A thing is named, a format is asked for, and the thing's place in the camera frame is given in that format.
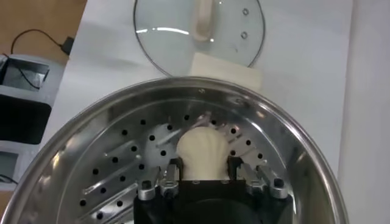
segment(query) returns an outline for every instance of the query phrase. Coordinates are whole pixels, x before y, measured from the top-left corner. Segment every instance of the steamed bun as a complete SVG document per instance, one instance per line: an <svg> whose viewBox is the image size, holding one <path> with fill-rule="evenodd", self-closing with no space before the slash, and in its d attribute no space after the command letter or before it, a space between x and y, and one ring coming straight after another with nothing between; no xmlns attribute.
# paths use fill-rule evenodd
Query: steamed bun
<svg viewBox="0 0 390 224"><path fill-rule="evenodd" d="M196 127L177 143L177 154L183 160L184 180L226 180L228 142L218 131Z"/></svg>

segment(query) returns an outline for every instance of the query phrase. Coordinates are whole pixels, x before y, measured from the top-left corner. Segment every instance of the wooden surface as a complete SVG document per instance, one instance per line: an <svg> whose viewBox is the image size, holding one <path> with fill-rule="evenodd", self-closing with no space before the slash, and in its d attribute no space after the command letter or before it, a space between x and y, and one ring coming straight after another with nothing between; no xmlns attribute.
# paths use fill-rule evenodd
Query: wooden surface
<svg viewBox="0 0 390 224"><path fill-rule="evenodd" d="M12 191L0 191L0 217L2 217L8 201L11 199Z"/></svg>
<svg viewBox="0 0 390 224"><path fill-rule="evenodd" d="M10 53L12 40L27 29L41 29L63 43L75 37L87 0L0 0L0 54ZM14 54L37 55L63 65L68 57L42 33L19 38Z"/></svg>

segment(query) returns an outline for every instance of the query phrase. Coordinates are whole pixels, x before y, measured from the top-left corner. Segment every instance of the black panel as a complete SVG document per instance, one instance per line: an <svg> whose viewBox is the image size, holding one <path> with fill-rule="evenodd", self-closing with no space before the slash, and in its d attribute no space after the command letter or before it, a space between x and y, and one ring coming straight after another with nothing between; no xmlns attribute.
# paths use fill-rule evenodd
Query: black panel
<svg viewBox="0 0 390 224"><path fill-rule="evenodd" d="M50 112L46 103L0 95L0 140L39 144Z"/></svg>

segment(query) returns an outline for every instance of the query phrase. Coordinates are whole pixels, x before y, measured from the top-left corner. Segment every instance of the screw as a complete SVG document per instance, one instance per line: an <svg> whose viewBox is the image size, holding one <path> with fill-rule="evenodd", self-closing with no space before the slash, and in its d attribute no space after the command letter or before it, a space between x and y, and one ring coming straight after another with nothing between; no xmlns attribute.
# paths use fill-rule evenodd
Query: screw
<svg viewBox="0 0 390 224"><path fill-rule="evenodd" d="M246 39L248 37L248 33L246 33L245 31L241 33L241 38L242 39Z"/></svg>
<svg viewBox="0 0 390 224"><path fill-rule="evenodd" d="M247 16L249 14L249 10L248 9L243 9L243 14Z"/></svg>

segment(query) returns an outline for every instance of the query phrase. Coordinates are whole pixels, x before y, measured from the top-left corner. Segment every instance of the glass lid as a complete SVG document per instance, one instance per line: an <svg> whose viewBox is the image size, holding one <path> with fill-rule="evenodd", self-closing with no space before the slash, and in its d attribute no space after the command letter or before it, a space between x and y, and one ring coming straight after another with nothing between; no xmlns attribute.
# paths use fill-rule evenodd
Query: glass lid
<svg viewBox="0 0 390 224"><path fill-rule="evenodd" d="M168 76L188 75L195 52L252 66L265 35L258 0L136 0L133 22L146 57Z"/></svg>

